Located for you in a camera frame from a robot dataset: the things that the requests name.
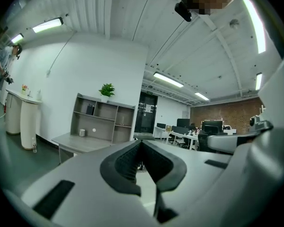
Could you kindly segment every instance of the white mug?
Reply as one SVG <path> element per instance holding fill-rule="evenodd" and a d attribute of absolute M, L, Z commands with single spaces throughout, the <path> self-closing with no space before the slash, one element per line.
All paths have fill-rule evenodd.
<path fill-rule="evenodd" d="M 80 129 L 79 136 L 84 137 L 85 136 L 85 130 Z"/>

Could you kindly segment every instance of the black door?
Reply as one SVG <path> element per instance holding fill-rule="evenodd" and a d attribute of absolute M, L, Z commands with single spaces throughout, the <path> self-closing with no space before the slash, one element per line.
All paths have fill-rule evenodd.
<path fill-rule="evenodd" d="M 157 96 L 141 92 L 134 132 L 152 133 L 155 125 Z"/>

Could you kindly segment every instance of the green plant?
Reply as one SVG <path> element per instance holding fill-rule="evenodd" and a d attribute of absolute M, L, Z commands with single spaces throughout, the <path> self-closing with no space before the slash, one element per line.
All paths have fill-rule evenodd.
<path fill-rule="evenodd" d="M 102 89 L 99 90 L 99 92 L 103 95 L 103 96 L 112 96 L 114 95 L 113 93 L 114 88 L 113 85 L 110 84 L 103 84 Z"/>

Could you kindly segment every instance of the black hair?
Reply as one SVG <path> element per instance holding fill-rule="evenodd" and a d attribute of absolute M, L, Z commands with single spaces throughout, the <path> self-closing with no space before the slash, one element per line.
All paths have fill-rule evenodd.
<path fill-rule="evenodd" d="M 20 44 L 15 44 L 15 45 L 13 45 L 13 47 L 18 47 L 18 52 L 17 52 L 17 60 L 19 60 L 19 58 L 20 58 L 20 54 L 21 54 L 21 52 L 22 52 L 22 46 L 20 45 Z"/>

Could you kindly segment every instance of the white wall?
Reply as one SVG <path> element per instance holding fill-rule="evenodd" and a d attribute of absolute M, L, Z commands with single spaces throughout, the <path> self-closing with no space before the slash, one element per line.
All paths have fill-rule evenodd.
<path fill-rule="evenodd" d="M 37 134 L 47 140 L 70 131 L 77 93 L 100 98 L 101 86 L 112 83 L 115 96 L 111 101 L 135 106 L 139 101 L 147 48 L 133 42 L 77 33 L 47 78 L 46 71 L 70 36 L 60 34 L 25 44 L 10 69 L 15 83 L 7 88 L 20 91 L 25 84 L 33 96 L 41 89 Z"/>
<path fill-rule="evenodd" d="M 189 119 L 190 107 L 159 96 L 156 105 L 155 126 L 156 123 L 176 125 L 177 119 L 183 118 L 183 112 L 188 112 L 185 118 Z"/>

